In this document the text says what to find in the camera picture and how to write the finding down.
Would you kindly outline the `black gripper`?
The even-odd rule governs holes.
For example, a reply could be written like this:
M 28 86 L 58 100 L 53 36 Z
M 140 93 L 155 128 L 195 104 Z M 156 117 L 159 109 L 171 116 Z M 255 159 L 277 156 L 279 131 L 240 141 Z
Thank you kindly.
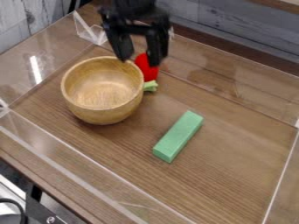
M 156 0 L 112 0 L 97 9 L 113 53 L 119 60 L 131 58 L 135 48 L 129 34 L 144 35 L 148 65 L 157 67 L 168 56 L 169 14 Z

